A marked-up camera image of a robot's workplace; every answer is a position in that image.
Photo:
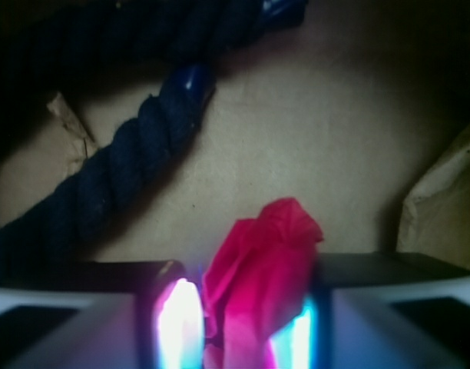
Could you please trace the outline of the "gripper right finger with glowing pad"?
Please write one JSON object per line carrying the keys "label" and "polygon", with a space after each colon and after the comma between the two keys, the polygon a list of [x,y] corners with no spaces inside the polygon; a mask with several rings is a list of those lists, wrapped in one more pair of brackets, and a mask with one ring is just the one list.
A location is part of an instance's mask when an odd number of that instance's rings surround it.
{"label": "gripper right finger with glowing pad", "polygon": [[470,368],[470,271],[420,253],[321,254],[278,368]]}

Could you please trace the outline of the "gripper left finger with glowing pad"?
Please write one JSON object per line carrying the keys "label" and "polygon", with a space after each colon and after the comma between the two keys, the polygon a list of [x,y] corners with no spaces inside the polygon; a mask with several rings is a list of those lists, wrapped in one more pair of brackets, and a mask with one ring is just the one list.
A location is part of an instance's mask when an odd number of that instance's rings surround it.
{"label": "gripper left finger with glowing pad", "polygon": [[179,261],[59,265],[0,283],[0,368],[200,368],[200,295]]}

